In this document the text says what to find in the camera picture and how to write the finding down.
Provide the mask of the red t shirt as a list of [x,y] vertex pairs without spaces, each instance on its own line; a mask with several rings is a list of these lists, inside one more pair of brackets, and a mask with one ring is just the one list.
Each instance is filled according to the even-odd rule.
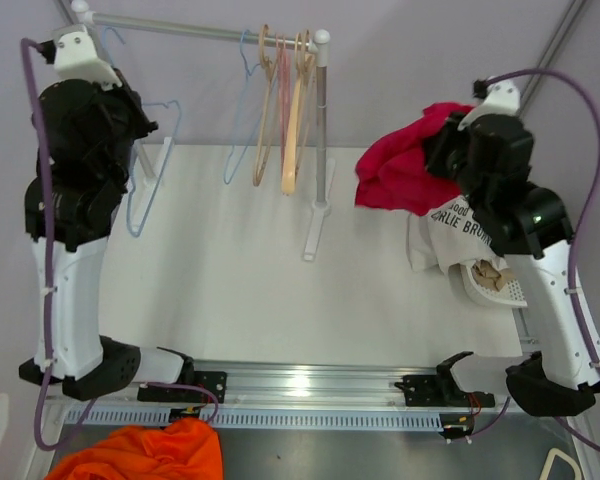
[[434,103],[420,119],[373,143],[355,167],[354,204],[424,216],[458,197],[461,191],[453,181],[426,171],[424,142],[440,132],[450,114],[472,109],[455,102]]

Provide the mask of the green white raglan shirt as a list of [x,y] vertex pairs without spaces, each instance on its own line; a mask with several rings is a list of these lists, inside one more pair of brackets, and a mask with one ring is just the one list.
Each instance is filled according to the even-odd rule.
[[489,261],[497,270],[507,267],[491,249],[491,238],[473,219],[463,196],[425,216],[409,214],[406,252],[414,272],[438,267],[447,275],[451,266],[473,266],[480,260]]

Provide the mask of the blue wire hanger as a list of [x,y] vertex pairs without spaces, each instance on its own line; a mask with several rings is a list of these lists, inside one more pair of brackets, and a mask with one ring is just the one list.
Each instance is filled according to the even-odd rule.
[[132,169],[129,176],[130,188],[127,194],[125,222],[128,233],[135,239],[142,235],[146,226],[182,120],[182,108],[178,100],[148,102],[143,103],[142,106],[162,108],[169,113],[174,113],[176,117],[172,132],[164,137],[154,159],[149,157],[145,144],[141,140],[137,140],[134,144],[132,165],[133,167],[139,165],[141,173],[136,174],[135,169]]
[[242,123],[242,113],[244,110],[246,94],[247,94],[249,86],[250,86],[250,80],[253,77],[256,69],[260,66],[259,63],[255,63],[255,64],[251,65],[249,63],[249,60],[247,59],[247,56],[244,51],[245,44],[246,44],[246,38],[248,36],[250,36],[251,34],[252,34],[252,32],[249,29],[245,29],[242,31],[240,40],[239,40],[239,54],[242,59],[243,68],[244,68],[244,83],[243,83],[242,89],[240,91],[238,100],[236,102],[236,109],[235,109],[235,114],[233,117],[232,129],[231,129],[230,149],[229,149],[229,153],[228,153],[228,155],[225,159],[225,163],[224,163],[223,183],[226,186],[230,185],[231,182],[233,181],[239,167],[241,166],[241,163],[244,159],[244,156],[246,154],[246,149],[247,149],[247,147],[244,147],[242,152],[238,156],[238,159],[236,161],[233,161],[235,152],[236,152],[236,148],[237,148],[237,140],[238,140],[237,134],[238,134],[240,125]]

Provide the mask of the beige t shirt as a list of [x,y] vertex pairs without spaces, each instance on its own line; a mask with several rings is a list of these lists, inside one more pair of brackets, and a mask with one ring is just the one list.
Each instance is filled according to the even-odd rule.
[[515,274],[503,258],[477,260],[471,267],[471,273],[476,283],[483,288],[499,292],[515,280]]

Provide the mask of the beige wooden hanger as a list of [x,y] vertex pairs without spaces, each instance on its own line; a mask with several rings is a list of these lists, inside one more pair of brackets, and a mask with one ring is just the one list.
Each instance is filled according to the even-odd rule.
[[252,172],[252,185],[259,187],[263,180],[266,167],[268,164],[270,151],[273,142],[274,125],[269,121],[270,107],[277,106],[273,100],[274,81],[277,78],[277,55],[270,57],[266,48],[268,45],[270,28],[268,24],[264,24],[258,35],[259,61],[266,78],[266,88],[264,91],[260,126],[256,145],[256,159]]

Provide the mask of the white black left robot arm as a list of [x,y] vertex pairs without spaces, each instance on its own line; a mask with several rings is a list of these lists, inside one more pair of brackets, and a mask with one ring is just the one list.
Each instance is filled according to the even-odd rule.
[[[191,357],[141,348],[99,332],[101,268],[113,213],[127,192],[132,147],[155,131],[139,94],[126,81],[106,89],[94,81],[62,80],[38,98],[45,146],[24,199],[25,230],[39,269],[42,318],[35,355],[19,367],[22,380],[59,384],[86,401],[147,386],[141,401],[183,401],[195,389]],[[154,391],[156,384],[163,393]]]

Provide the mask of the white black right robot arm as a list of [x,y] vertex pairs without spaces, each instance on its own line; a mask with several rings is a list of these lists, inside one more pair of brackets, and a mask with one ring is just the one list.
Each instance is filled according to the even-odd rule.
[[552,190],[530,181],[534,137],[511,115],[452,112],[425,142],[426,170],[453,181],[519,282],[539,351],[506,369],[506,389],[535,417],[577,416],[600,394],[600,337],[574,264],[576,236]]

